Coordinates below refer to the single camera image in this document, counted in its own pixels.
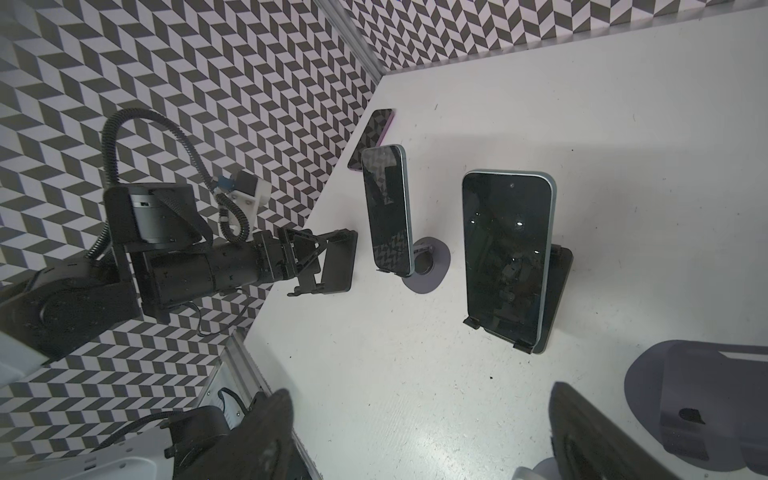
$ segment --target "phone stand lip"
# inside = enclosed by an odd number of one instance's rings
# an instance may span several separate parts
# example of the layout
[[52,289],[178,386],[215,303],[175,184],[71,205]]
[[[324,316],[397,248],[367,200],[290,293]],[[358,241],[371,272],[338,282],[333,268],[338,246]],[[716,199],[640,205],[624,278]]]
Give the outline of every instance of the phone stand lip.
[[568,274],[571,272],[571,264],[573,261],[574,255],[569,249],[561,247],[560,245],[553,244],[551,246],[546,284],[547,295],[544,300],[544,317],[541,319],[541,337],[536,344],[530,345],[529,343],[521,342],[520,339],[507,338],[497,331],[494,331],[489,324],[484,323],[473,316],[468,316],[464,320],[464,324],[475,330],[482,327],[486,332],[510,342],[513,348],[522,352],[528,354],[544,352],[545,348],[547,348],[549,334],[552,331],[554,315],[558,311],[560,298],[562,297],[565,288],[565,280],[568,279]]

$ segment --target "white table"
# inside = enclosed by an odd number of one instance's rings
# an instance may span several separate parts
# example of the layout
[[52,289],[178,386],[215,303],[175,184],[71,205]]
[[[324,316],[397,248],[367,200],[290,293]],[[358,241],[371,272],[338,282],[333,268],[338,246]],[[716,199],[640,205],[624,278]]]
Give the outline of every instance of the white table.
[[[408,154],[413,233],[451,249],[428,295],[376,271],[362,176],[310,217],[359,232],[352,290],[272,288],[246,345],[326,479],[509,479],[551,456],[553,382],[585,394],[681,478],[633,417],[624,374],[667,339],[768,344],[768,10],[705,18],[383,79],[387,143]],[[461,180],[478,167],[558,183],[554,242],[574,264],[547,350],[466,316]]]

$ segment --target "phone lying on table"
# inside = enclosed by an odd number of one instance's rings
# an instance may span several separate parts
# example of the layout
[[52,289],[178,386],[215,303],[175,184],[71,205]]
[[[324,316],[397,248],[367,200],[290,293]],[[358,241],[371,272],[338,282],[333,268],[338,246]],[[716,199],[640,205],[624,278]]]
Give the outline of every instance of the phone lying on table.
[[366,129],[362,131],[360,140],[357,142],[355,150],[352,152],[352,156],[349,158],[349,163],[346,167],[350,170],[362,171],[362,163],[360,162],[360,155],[366,148],[378,147],[381,145],[386,134],[389,124],[392,123],[392,119],[395,117],[395,111],[391,108],[385,108],[380,110],[374,110],[371,114],[371,118],[368,119]]
[[474,170],[462,182],[468,314],[529,347],[541,338],[556,193],[542,172]]
[[415,262],[406,151],[400,145],[367,148],[361,160],[373,261],[382,272],[411,276]]

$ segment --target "chevron pattern wallpaper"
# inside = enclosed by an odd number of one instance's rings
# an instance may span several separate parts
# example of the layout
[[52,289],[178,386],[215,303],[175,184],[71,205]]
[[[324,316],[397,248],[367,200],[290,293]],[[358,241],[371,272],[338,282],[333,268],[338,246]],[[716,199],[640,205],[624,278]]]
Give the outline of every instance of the chevron pattern wallpaper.
[[728,0],[339,0],[388,71]]
[[[258,227],[303,225],[374,88],[311,0],[6,0],[0,6],[0,281],[82,255],[101,229],[100,135],[120,108],[153,108],[190,135],[213,175],[273,185]],[[188,182],[183,149],[129,122],[125,181]],[[269,286],[200,303],[203,331]],[[127,420],[188,407],[227,338],[192,310],[131,320],[0,389],[0,462],[77,455]]]

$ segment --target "smartphone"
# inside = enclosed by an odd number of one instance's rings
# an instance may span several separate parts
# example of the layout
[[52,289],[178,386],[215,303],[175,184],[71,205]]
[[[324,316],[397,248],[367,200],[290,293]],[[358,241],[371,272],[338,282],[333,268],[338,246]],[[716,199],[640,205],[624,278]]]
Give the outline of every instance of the smartphone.
[[357,142],[357,146],[352,152],[352,156],[349,158],[349,163],[346,165],[347,168],[350,170],[362,171],[362,163],[360,163],[360,155],[362,154],[362,151],[366,148],[373,148],[381,145],[384,134],[389,128],[389,124],[392,123],[394,117],[395,111],[391,108],[373,111],[371,118],[368,119],[366,129],[362,131],[360,140]]
[[541,338],[556,193],[542,172],[474,170],[462,182],[468,313],[513,343]]
[[400,145],[362,151],[373,261],[382,272],[411,276],[414,270],[406,151]]

